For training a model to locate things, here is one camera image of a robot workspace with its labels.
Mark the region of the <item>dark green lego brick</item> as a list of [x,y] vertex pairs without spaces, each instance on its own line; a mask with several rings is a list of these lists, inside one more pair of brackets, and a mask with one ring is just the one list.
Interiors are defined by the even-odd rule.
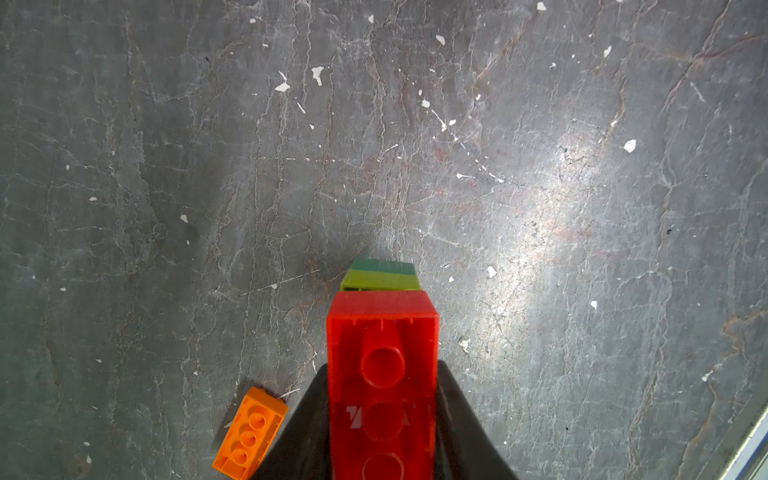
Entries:
[[382,272],[398,275],[416,276],[416,269],[412,263],[399,262],[392,260],[376,260],[369,258],[356,258],[350,270]]

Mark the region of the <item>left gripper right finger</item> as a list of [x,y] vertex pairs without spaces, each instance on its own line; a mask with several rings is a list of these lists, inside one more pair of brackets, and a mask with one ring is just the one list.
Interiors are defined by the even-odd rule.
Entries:
[[443,360],[437,362],[434,478],[518,479],[490,441]]

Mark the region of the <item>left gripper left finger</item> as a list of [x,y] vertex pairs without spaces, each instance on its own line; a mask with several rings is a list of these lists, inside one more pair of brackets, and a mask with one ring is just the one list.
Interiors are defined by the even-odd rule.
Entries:
[[251,479],[331,478],[328,365],[323,365]]

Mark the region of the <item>lime green long brick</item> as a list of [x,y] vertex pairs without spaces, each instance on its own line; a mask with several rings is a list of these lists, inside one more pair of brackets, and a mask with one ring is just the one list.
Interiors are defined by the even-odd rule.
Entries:
[[416,275],[350,269],[341,282],[341,290],[418,291],[421,285]]

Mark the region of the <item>red lego brick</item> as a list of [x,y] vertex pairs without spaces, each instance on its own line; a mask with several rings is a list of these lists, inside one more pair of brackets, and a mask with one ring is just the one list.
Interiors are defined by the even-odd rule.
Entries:
[[433,478],[439,314],[427,293],[339,292],[326,330],[334,478]]

